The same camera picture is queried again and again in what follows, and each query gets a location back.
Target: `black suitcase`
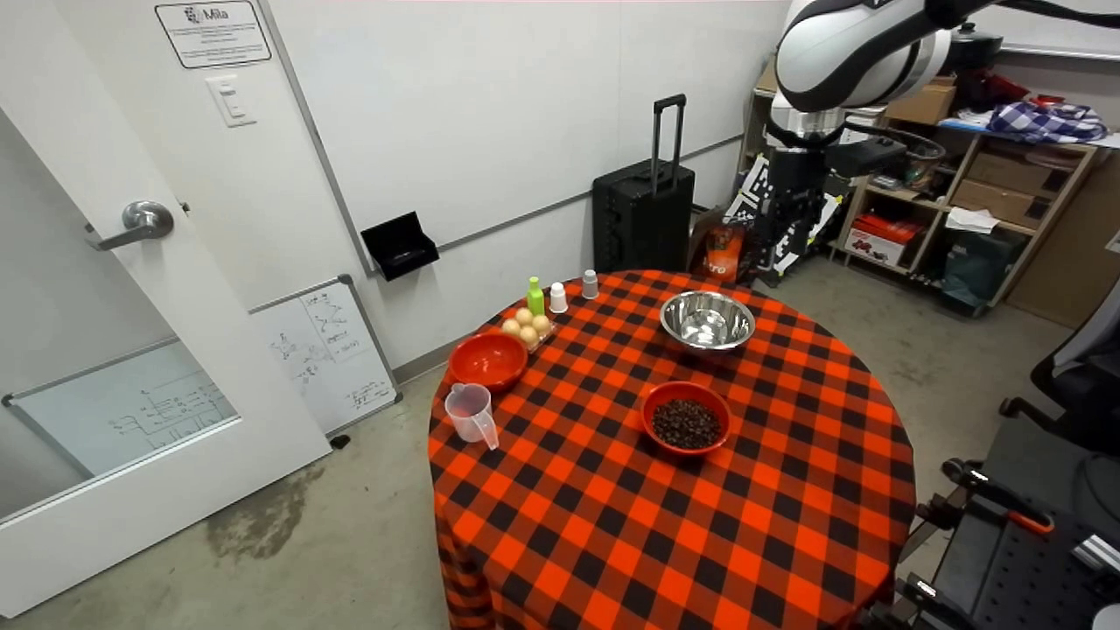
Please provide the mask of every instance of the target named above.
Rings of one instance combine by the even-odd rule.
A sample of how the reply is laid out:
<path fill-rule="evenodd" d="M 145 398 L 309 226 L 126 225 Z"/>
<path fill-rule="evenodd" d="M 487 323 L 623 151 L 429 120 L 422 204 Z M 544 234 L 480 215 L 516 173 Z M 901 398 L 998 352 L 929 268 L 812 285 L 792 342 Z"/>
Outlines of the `black suitcase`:
<path fill-rule="evenodd" d="M 673 162 L 657 162 L 660 110 L 677 108 Z M 680 167 L 686 95 L 656 100 L 656 155 L 592 180 L 594 268 L 686 268 L 697 173 Z"/>

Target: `round table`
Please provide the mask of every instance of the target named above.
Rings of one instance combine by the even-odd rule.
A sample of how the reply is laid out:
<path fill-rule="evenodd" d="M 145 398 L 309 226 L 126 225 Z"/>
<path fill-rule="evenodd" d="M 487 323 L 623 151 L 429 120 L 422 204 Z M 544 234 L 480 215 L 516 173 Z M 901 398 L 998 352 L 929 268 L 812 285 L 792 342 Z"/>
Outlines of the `round table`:
<path fill-rule="evenodd" d="M 742 285 L 723 292 L 751 307 L 751 339 L 686 352 L 657 307 L 691 285 L 603 274 L 494 398 L 499 450 L 456 438 L 443 375 L 428 454 L 453 626 L 832 626 L 890 584 L 914 450 L 872 372 Z M 657 382 L 722 391 L 730 439 L 664 457 L 637 414 Z"/>

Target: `red container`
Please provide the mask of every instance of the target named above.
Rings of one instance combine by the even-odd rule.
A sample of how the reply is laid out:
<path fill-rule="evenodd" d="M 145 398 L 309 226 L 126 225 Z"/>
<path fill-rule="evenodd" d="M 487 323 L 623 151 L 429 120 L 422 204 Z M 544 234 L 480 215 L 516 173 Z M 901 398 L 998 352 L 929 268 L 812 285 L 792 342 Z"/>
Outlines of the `red container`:
<path fill-rule="evenodd" d="M 686 398 L 686 403 L 702 405 L 702 410 L 715 416 L 715 422 L 719 422 L 719 438 L 715 438 L 709 443 L 702 443 L 702 447 L 680 447 L 680 443 L 657 438 L 656 416 L 657 416 L 657 410 L 669 405 L 673 398 Z M 645 435 L 649 435 L 657 447 L 664 447 L 664 450 L 673 450 L 673 454 L 681 454 L 681 457 L 709 454 L 709 450 L 719 450 L 722 443 L 729 443 L 729 422 L 730 422 L 729 403 L 723 403 L 719 391 L 709 391 L 709 387 L 702 387 L 702 386 L 697 386 L 697 382 L 664 382 L 664 386 L 656 386 L 656 387 L 645 396 L 645 403 L 642 403 L 642 428 L 645 428 Z"/>
<path fill-rule="evenodd" d="M 475 332 L 464 342 L 456 345 L 447 368 L 453 382 L 475 382 L 489 391 L 499 391 L 522 379 L 530 363 L 525 345 L 498 328 Z"/>

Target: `gray floor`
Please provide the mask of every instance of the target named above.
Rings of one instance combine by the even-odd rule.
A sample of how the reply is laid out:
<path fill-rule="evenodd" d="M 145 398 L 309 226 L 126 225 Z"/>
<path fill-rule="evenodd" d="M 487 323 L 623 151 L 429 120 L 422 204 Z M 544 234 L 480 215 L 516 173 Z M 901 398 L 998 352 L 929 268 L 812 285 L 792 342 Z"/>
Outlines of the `gray floor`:
<path fill-rule="evenodd" d="M 764 289 L 883 379 L 916 450 L 921 496 L 950 485 L 940 457 L 986 450 L 1000 396 L 1033 391 L 1026 372 L 1069 332 L 1015 307 L 961 318 L 896 277 L 828 260 Z M 0 630 L 443 626 L 422 457 L 438 379 L 440 363 L 401 382 L 401 403 L 354 422 L 351 447 Z M 909 566 L 933 558 L 939 538 Z"/>

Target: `door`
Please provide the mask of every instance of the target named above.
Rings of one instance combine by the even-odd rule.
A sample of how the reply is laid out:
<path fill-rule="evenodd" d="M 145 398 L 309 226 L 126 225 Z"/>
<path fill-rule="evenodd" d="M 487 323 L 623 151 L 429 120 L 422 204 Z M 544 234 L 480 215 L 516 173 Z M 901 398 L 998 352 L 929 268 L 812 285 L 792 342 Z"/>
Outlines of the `door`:
<path fill-rule="evenodd" d="M 0 510 L 0 615 L 16 615 L 329 447 L 50 0 L 2 4 L 0 124 L 0 167 L 15 167 L 15 184 L 0 187 L 0 232 L 11 236 L 0 250 L 0 289 L 11 289 L 0 297 L 0 396 L 15 396 L 15 410 L 0 410 L 0 494 L 23 496 Z M 166 207 L 170 234 L 93 250 L 85 221 L 102 236 L 120 234 L 137 198 Z M 98 422 L 132 428 L 93 416 L 104 405 L 93 398 L 130 387 L 124 379 L 71 391 L 71 416 L 21 410 L 36 398 L 28 387 L 98 382 L 104 372 L 93 368 L 166 358 L 168 342 L 200 375 L 166 382 L 174 410 L 162 414 L 202 405 L 211 416 L 197 414 L 191 428 L 145 450 L 120 447 L 98 464 L 88 454 Z"/>

